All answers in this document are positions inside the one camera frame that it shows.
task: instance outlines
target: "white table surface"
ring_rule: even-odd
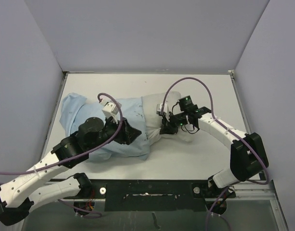
[[[196,77],[209,87],[217,116],[231,126],[245,131],[229,75],[69,74],[62,99],[71,92],[86,96],[87,102],[97,101],[97,94],[100,92],[115,98],[141,97],[166,92],[172,83],[186,76]],[[210,108],[208,94],[198,82],[185,80],[173,90],[179,91],[182,96],[191,95],[192,101],[199,107]],[[59,123],[60,116],[61,102],[46,153],[65,138],[65,131]],[[229,163],[229,150],[209,134],[199,131],[192,143],[161,139],[151,146],[151,153],[146,161],[112,157],[101,163],[83,162],[55,178],[64,179],[77,172],[85,172],[90,179],[205,180]],[[253,179],[258,180],[259,176],[256,175]]]

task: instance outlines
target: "black bracket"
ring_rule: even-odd
[[[79,155],[83,153],[83,149],[80,147],[80,145],[77,142],[77,138],[73,135],[66,137],[65,139],[61,140],[61,142],[53,147],[53,150],[51,153],[55,153],[57,158],[61,161],[76,155]],[[63,166],[67,168],[73,168],[77,164],[87,160],[89,158],[89,154],[84,155],[80,158],[68,161]]]
[[[17,208],[7,208],[7,203],[0,199],[0,222],[6,226],[10,226],[25,219],[31,206],[34,202],[30,201],[29,198],[23,201],[23,203]]]
[[[266,156],[262,138],[257,133],[246,134],[244,140],[254,149],[266,167],[269,162]],[[241,142],[233,141],[231,145],[230,168],[234,176],[245,181],[263,170],[261,164],[250,150]]]
[[[86,174],[85,173],[76,173],[74,175],[74,178],[80,184],[79,188],[81,189],[80,192],[77,194],[77,196],[80,196],[80,197],[90,196],[93,188],[92,188],[91,181],[86,176]]]

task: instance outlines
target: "metal frame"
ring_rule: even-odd
[[[53,124],[54,124],[54,120],[55,120],[55,117],[56,117],[56,114],[57,114],[57,110],[59,108],[60,101],[62,99],[62,94],[63,94],[64,88],[65,88],[67,77],[68,77],[68,72],[63,77],[62,82],[61,82],[61,85],[60,85],[60,88],[59,88],[59,94],[58,94],[57,99],[56,99],[56,103],[55,103],[55,106],[54,106],[53,114],[52,114],[52,117],[51,117],[51,120],[50,120],[50,124],[49,124],[49,128],[48,128],[48,133],[46,135],[46,140],[44,142],[42,153],[41,153],[41,156],[40,156],[40,159],[39,160],[41,160],[46,155],[46,149],[47,149],[47,146],[48,146],[49,137],[51,135]]]
[[[238,105],[239,105],[240,110],[241,110],[241,114],[242,114],[242,117],[243,117],[243,120],[244,120],[246,131],[249,133],[249,132],[251,132],[251,128],[249,126],[247,117],[246,117],[245,112],[244,112],[244,108],[243,108],[241,100],[240,100],[238,90],[237,90],[237,87],[236,87],[235,77],[234,77],[234,70],[228,71],[228,74],[231,77],[232,85],[233,85],[233,88],[234,88],[234,91],[235,91],[235,94],[236,94]],[[64,90],[64,87],[65,87],[65,83],[66,83],[66,80],[67,80],[67,76],[68,76],[68,72],[66,73],[65,77],[63,78],[62,83],[61,83],[61,87],[59,89],[59,95],[58,95],[58,98],[57,98],[57,101],[56,101],[56,104],[55,104],[55,108],[54,108],[53,115],[52,115],[52,118],[51,118],[51,123],[50,123],[50,126],[49,126],[49,130],[48,130],[48,134],[47,134],[45,143],[44,143],[44,148],[43,148],[41,158],[43,158],[44,155],[46,154],[45,150],[46,150],[47,145],[48,145],[49,136],[51,134],[52,127],[53,127],[53,122],[55,120],[56,113],[57,113],[57,110],[58,110],[58,107],[59,107],[59,103],[61,101],[61,97],[62,97],[63,90]],[[275,190],[274,190],[274,187],[273,187],[272,183],[270,183],[269,185],[257,185],[257,184],[253,184],[253,183],[249,183],[249,182],[242,182],[242,183],[239,183],[239,184],[235,185],[234,187],[235,187],[236,198],[229,198],[228,200],[269,200],[279,230],[280,231],[287,231],[288,230],[285,219],[284,219],[284,216],[283,216],[283,213],[282,213],[280,205],[279,205],[279,201],[278,201],[278,199],[276,197]],[[69,201],[69,202],[86,201],[86,199],[65,199],[65,200]],[[105,202],[105,199],[94,199],[93,201],[95,201],[95,202]],[[21,230],[22,226],[23,226],[23,221],[17,224],[16,229],[8,229],[8,230],[18,231],[18,230]]]

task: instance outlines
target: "cable tie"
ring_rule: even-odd
[[[38,179],[41,180],[42,177],[41,177],[41,175],[39,174],[39,172],[36,171],[36,166],[35,166],[35,165],[33,166],[33,170],[34,170],[34,172],[36,173],[36,175],[38,176]]]
[[[234,129],[234,128],[233,127],[231,127],[231,128],[227,127],[226,130],[225,130],[225,133],[228,132],[229,130],[232,130],[232,129]]]
[[[220,117],[215,117],[212,121],[210,121],[210,124],[212,124],[213,122],[215,122],[216,120],[221,119]]]

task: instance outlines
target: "white wall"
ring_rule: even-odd
[[[268,1],[26,3],[64,71],[226,73]]]
[[[271,0],[236,68],[251,127],[267,150],[290,231],[295,231],[295,0]]]
[[[0,171],[40,158],[62,77],[24,1],[0,0]]]

